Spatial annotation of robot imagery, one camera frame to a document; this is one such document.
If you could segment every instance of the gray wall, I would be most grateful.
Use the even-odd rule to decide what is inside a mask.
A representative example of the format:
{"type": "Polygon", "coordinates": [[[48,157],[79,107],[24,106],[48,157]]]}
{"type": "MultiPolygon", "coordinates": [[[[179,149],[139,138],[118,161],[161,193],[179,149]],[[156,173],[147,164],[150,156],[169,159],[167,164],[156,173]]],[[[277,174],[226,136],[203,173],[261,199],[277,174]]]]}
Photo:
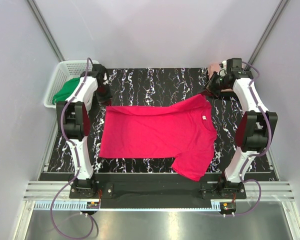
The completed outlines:
{"type": "Polygon", "coordinates": [[[57,60],[24,0],[0,1],[0,240],[42,162],[55,113],[44,92],[57,60]]]}
{"type": "Polygon", "coordinates": [[[279,0],[36,0],[66,59],[107,68],[246,61],[279,0]]]}
{"type": "Polygon", "coordinates": [[[300,0],[290,1],[255,66],[258,93],[279,117],[271,146],[275,162],[300,212],[300,0]]]}

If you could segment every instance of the red shirt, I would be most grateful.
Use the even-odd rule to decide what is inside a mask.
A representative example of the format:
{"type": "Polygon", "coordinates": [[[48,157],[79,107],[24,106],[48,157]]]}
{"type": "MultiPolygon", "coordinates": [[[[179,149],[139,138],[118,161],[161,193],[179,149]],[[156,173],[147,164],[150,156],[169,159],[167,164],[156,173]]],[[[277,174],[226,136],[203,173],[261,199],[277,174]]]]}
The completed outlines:
{"type": "Polygon", "coordinates": [[[101,158],[169,158],[199,181],[214,157],[211,105],[198,94],[171,106],[107,106],[101,158]]]}

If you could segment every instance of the white plastic basket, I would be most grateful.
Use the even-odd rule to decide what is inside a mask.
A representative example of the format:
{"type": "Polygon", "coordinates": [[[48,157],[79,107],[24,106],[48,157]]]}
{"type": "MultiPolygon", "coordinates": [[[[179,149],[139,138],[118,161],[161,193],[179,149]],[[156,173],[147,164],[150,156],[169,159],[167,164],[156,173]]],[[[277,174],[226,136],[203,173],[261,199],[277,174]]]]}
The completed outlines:
{"type": "Polygon", "coordinates": [[[56,66],[53,75],[50,79],[48,89],[44,96],[43,104],[47,108],[56,108],[56,105],[52,103],[52,99],[56,93],[58,93],[65,82],[73,78],[78,78],[86,70],[87,60],[73,60],[62,61],[56,66]]]}

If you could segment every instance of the reflective floor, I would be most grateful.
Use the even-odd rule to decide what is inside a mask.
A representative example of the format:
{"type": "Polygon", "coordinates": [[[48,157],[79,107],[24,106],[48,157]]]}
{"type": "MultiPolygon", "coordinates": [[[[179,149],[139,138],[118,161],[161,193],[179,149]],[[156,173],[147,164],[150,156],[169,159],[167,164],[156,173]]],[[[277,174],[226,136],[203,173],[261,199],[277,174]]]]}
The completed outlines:
{"type": "MultiPolygon", "coordinates": [[[[238,212],[253,203],[238,202],[238,212]]],[[[91,221],[74,211],[55,211],[59,229],[74,238],[91,229],[91,221]]],[[[223,218],[214,212],[114,212],[93,215],[98,225],[87,239],[100,240],[292,240],[282,205],[261,202],[250,214],[223,218]]],[[[49,211],[35,210],[27,240],[63,240],[54,229],[49,211]]]]}

